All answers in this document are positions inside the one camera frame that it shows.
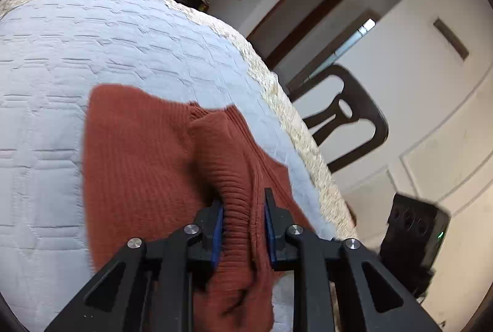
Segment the rust red knit sweater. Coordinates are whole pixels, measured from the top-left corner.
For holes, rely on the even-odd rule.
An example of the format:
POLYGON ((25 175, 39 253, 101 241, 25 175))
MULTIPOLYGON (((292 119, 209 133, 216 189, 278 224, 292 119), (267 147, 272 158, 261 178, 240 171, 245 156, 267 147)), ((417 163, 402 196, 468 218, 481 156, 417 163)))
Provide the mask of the rust red knit sweater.
POLYGON ((94 266, 132 237, 163 239, 189 224, 214 194, 224 205, 216 273, 195 295, 199 331, 269 331, 277 274, 267 256, 265 190, 295 222, 287 168, 265 153, 240 111, 158 99, 102 84, 89 97, 84 128, 84 208, 94 266))

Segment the white quilted table cover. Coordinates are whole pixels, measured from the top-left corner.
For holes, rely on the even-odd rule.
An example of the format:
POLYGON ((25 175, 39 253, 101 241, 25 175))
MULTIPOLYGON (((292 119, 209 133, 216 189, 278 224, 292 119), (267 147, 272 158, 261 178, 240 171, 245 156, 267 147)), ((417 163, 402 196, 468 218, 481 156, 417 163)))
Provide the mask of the white quilted table cover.
POLYGON ((224 204, 206 331, 288 331, 264 191, 324 239, 355 233, 299 113, 251 44, 174 0, 2 0, 1 293, 42 331, 114 255, 224 204))

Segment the dark chair by wall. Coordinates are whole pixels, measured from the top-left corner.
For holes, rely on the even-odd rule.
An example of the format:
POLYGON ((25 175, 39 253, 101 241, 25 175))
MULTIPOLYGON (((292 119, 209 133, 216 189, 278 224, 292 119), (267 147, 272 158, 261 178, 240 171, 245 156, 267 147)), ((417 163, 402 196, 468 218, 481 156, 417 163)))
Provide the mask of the dark chair by wall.
POLYGON ((289 99, 299 99, 329 77, 340 79, 344 84, 342 90, 324 110, 303 119, 308 128, 320 127, 312 135, 315 143, 321 145, 332 132, 346 124, 367 120, 374 126, 371 139, 327 163, 329 172, 336 173, 383 145, 389 136, 389 125, 364 86, 350 71, 336 63, 292 90, 289 99))

